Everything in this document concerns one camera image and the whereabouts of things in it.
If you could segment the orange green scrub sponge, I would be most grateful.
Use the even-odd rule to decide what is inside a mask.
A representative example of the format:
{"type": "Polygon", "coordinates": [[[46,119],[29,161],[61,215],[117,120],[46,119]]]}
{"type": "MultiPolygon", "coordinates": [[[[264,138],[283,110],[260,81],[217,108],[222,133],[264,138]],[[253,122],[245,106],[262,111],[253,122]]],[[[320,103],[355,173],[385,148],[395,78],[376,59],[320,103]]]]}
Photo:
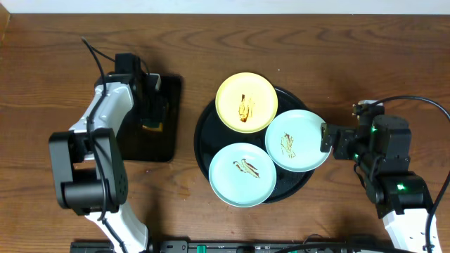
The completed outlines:
{"type": "Polygon", "coordinates": [[[152,121],[150,119],[141,120],[142,128],[147,131],[163,132],[163,123],[158,121],[152,121]]]}

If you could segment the light blue plate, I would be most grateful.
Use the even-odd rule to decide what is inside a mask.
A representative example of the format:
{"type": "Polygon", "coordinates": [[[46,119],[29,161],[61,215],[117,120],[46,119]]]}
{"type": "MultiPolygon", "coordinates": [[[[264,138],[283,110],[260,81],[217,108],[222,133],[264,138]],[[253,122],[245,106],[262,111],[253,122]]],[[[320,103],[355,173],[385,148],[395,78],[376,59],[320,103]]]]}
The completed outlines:
{"type": "Polygon", "coordinates": [[[308,110],[289,110],[276,116],[264,138],[269,157],[279,167],[293,172],[320,167],[330,154],[320,150],[324,122],[308,110]]]}
{"type": "Polygon", "coordinates": [[[261,148],[249,143],[233,143],[222,148],[209,166],[214,193],[234,207],[254,207],[273,193],[277,175],[275,164],[261,148]]]}

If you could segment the yellow plate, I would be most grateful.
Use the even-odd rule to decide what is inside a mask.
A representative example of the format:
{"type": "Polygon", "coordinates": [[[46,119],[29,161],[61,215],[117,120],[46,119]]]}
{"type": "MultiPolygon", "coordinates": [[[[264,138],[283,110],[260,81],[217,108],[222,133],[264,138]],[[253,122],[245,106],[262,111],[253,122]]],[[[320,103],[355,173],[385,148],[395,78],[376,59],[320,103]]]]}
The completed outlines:
{"type": "Polygon", "coordinates": [[[228,128],[251,134],[266,128],[275,118],[278,96],[263,76],[241,72],[222,82],[214,104],[220,120],[228,128]]]}

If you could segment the light blue plate front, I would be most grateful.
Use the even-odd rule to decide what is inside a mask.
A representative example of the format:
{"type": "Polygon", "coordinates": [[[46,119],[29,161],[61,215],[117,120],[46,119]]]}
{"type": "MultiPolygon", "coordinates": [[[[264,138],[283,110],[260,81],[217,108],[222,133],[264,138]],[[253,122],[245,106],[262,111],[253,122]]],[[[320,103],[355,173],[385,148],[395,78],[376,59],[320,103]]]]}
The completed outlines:
{"type": "Polygon", "coordinates": [[[222,148],[209,166],[214,193],[234,207],[254,207],[273,193],[277,175],[275,164],[261,148],[249,143],[233,143],[222,148]]]}

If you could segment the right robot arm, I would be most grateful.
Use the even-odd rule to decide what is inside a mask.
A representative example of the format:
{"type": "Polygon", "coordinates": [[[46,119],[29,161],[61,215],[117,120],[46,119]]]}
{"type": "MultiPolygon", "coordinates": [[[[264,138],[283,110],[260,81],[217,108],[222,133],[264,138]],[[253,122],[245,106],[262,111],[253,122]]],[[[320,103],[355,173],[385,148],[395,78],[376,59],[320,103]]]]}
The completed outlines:
{"type": "Polygon", "coordinates": [[[394,247],[441,252],[430,192],[409,170],[410,144],[409,124],[396,116],[367,114],[356,128],[321,125],[321,152],[354,161],[354,171],[394,247]]]}

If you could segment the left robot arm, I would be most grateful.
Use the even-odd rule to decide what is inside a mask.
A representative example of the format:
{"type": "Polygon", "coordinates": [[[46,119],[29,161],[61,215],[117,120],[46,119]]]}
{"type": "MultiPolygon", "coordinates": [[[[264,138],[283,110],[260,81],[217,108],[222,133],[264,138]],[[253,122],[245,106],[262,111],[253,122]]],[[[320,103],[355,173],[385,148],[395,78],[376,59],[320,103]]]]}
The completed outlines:
{"type": "Polygon", "coordinates": [[[94,222],[113,252],[147,252],[149,232],[127,202],[128,180],[116,135],[143,105],[138,87],[161,87],[158,74],[112,74],[99,84],[83,116],[68,131],[49,138],[58,204],[94,222]]]}

